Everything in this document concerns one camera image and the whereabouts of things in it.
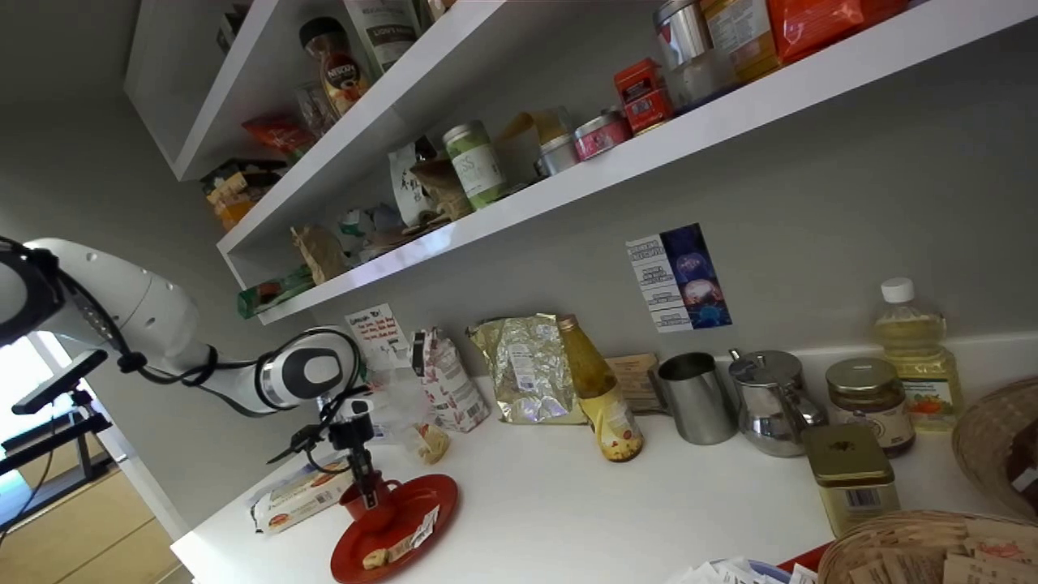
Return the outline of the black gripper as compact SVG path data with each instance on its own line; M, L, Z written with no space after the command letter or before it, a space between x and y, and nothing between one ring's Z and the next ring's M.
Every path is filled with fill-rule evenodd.
M347 454L347 468L356 472L354 486L361 505L368 510L379 501L382 472L373 470L367 442L373 439L368 407L363 397L334 394L319 407L319 422L293 435L293 452L314 457L314 448L327 442Z

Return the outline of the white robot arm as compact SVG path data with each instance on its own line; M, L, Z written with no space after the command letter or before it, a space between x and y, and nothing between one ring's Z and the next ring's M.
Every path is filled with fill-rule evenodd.
M195 302L165 275L114 253L38 237L0 237L0 339L32 330L75 339L95 337L118 353L123 372L155 386L191 386L217 394L241 414L274 414L319 397L319 422L293 435L286 454L314 457L319 442L347 454L347 470L367 501L375 498L375 470L367 452L373 422L367 406L351 417L336 407L363 392L363 353L340 327L310 327L242 360L222 360L196 337Z

